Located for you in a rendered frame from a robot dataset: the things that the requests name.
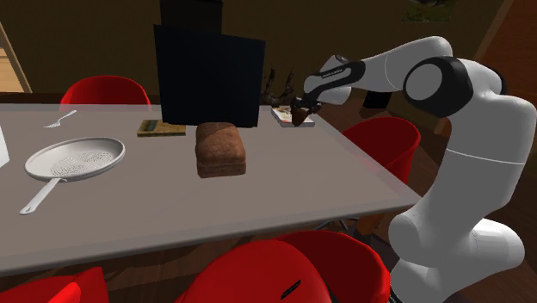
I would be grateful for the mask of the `brown rounded object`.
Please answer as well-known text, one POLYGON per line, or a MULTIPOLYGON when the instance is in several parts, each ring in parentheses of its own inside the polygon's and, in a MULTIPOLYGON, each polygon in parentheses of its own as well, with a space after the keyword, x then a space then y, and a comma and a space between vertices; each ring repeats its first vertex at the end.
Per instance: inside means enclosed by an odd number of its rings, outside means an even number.
POLYGON ((308 117, 309 111, 304 108, 291 108, 292 123, 299 127, 308 117))

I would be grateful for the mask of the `white and red book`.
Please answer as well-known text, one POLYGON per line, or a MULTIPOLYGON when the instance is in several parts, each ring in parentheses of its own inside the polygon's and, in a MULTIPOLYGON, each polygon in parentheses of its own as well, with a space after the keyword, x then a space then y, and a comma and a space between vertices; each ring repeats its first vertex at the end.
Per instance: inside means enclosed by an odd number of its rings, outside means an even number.
MULTIPOLYGON (((278 121, 278 123, 282 127, 294 127, 294 124, 292 121, 291 109, 289 106, 271 108, 271 114, 274 116, 274 118, 278 121)), ((313 121, 310 117, 307 117, 299 125, 299 127, 314 127, 314 126, 315 126, 315 121, 313 121)))

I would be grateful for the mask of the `grey dining table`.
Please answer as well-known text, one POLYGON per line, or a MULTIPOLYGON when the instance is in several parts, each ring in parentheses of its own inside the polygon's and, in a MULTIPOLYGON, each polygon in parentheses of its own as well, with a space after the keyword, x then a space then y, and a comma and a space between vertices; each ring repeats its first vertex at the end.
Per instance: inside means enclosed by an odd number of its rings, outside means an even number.
POLYGON ((418 195, 317 119, 281 127, 268 107, 240 135, 241 176, 200 178, 195 129, 182 137, 140 138, 158 107, 1 104, 9 162, 0 168, 0 277, 165 250, 409 207, 418 195), (99 176, 62 182, 29 215, 42 188, 24 170, 49 145, 82 137, 121 140, 126 154, 99 176))

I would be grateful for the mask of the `red chair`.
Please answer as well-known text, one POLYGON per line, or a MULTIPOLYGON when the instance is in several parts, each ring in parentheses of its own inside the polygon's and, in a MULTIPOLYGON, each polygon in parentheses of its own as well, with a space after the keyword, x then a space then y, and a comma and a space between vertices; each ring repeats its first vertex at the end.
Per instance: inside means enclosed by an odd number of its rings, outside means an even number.
POLYGON ((390 274, 370 246, 340 232, 321 230, 289 233, 278 239, 309 259, 333 303, 388 303, 390 274))
POLYGON ((332 303, 332 298, 298 249, 261 240, 209 263, 173 303, 332 303))
POLYGON ((144 88, 130 78, 102 75, 81 79, 63 95, 61 104, 150 105, 144 88))
POLYGON ((412 158, 422 138, 410 121, 391 116, 372 118, 343 131, 343 135, 401 182, 408 182, 412 158))
POLYGON ((109 303, 101 267, 31 281, 0 293, 0 303, 109 303))

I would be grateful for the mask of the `brown bread loaf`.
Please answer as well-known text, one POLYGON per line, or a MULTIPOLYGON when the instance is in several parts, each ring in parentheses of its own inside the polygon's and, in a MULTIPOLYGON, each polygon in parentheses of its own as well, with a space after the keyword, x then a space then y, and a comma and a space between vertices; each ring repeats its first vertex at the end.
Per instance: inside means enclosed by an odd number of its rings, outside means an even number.
POLYGON ((229 122, 206 122, 196 128, 195 156, 199 177, 240 176, 246 153, 238 129, 229 122))

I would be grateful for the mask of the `large black box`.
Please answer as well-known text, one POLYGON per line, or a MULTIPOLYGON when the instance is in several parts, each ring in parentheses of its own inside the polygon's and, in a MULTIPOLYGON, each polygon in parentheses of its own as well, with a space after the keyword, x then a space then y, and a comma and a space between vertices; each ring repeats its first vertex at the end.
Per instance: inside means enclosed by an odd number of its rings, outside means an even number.
POLYGON ((163 25, 153 30, 163 121, 257 126, 265 41, 163 25))

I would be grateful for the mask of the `green book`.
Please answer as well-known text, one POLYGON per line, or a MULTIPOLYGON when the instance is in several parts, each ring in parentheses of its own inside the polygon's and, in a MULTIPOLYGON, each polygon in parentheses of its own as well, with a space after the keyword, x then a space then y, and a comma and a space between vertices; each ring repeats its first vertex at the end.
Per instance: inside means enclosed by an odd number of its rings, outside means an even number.
POLYGON ((137 131, 138 137, 185 136, 185 125, 174 125, 162 120, 143 120, 137 131))

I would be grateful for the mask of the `white strainer pan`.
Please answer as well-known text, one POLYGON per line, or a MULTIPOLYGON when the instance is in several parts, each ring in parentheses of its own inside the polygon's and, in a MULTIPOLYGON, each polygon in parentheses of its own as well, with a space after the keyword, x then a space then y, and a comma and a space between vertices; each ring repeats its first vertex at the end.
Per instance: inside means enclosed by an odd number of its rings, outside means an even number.
POLYGON ((46 185, 19 212, 33 213, 59 182, 77 182, 101 175, 115 167, 125 156, 125 145, 106 137, 69 139, 45 147, 32 155, 24 169, 46 185))

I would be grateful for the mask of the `silver fork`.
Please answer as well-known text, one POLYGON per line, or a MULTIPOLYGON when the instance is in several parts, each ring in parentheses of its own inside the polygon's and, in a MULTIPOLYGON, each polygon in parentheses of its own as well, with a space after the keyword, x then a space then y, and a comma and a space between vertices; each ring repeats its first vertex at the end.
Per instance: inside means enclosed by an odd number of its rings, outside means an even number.
POLYGON ((48 126, 45 126, 44 128, 54 128, 54 127, 59 127, 61 126, 61 121, 64 119, 64 118, 67 118, 69 116, 72 116, 73 114, 75 114, 77 112, 77 110, 72 110, 70 111, 68 114, 65 114, 63 115, 62 117, 58 118, 53 124, 50 124, 48 126))

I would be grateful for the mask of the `white flat object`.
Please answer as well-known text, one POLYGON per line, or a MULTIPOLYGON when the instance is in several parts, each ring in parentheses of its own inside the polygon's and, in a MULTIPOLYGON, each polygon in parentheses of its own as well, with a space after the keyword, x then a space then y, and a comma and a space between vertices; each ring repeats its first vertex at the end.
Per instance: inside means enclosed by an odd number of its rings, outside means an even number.
POLYGON ((9 162, 9 151, 4 138, 3 129, 0 127, 0 168, 9 162))

